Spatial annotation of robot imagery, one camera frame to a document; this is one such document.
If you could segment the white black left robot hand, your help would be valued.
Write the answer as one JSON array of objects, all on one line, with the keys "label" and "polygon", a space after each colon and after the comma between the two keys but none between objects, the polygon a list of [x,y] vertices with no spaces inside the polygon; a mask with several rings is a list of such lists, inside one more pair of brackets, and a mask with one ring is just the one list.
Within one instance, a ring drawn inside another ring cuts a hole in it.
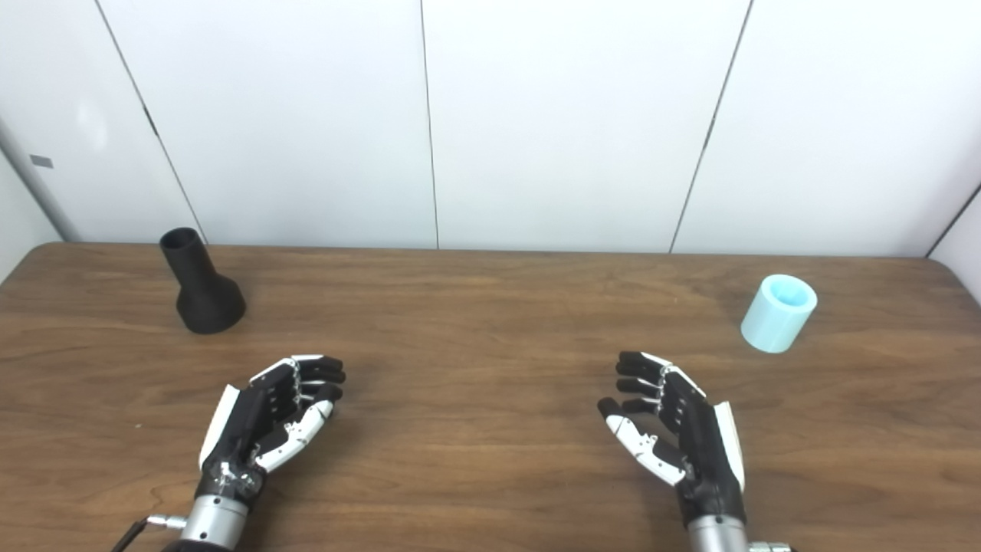
[{"label": "white black left robot hand", "polygon": [[303,451],[343,397],[343,361],[294,354],[225,386],[198,458],[194,496],[217,496],[252,509],[267,477]]}]

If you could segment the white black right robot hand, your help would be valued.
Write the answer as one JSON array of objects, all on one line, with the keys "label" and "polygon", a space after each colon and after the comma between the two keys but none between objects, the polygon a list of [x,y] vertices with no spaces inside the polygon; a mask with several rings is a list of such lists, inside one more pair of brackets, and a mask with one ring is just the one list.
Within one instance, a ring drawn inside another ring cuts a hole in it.
[{"label": "white black right robot hand", "polygon": [[673,487],[682,521],[733,518],[746,524],[745,462],[731,405],[711,404],[679,366],[623,350],[616,388],[634,399],[598,401],[611,433],[634,460]]}]

